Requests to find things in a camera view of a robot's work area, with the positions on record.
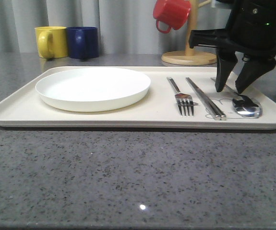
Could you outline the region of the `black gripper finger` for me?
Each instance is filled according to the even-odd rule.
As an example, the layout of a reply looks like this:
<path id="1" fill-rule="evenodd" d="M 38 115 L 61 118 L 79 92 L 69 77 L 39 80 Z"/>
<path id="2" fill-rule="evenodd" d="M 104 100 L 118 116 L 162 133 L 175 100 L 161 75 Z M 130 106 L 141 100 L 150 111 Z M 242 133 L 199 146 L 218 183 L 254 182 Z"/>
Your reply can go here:
<path id="1" fill-rule="evenodd" d="M 238 93 L 242 93 L 248 86 L 262 75 L 273 70 L 276 66 L 274 57 L 258 57 L 244 55 L 242 58 L 244 65 L 235 81 Z"/>
<path id="2" fill-rule="evenodd" d="M 227 79 L 238 62 L 234 51 L 223 48 L 216 49 L 217 74 L 215 88 L 217 92 L 223 91 Z"/>

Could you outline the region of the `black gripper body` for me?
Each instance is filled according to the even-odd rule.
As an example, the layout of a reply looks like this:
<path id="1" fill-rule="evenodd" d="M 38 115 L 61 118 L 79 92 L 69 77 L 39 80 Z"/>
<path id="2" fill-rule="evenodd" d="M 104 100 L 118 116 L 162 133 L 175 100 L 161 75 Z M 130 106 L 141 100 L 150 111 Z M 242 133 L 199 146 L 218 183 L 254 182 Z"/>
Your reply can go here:
<path id="1" fill-rule="evenodd" d="M 216 49 L 222 59 L 233 58 L 236 52 L 247 56 L 276 56 L 276 0 L 236 0 L 226 27 L 193 30 L 189 46 Z"/>

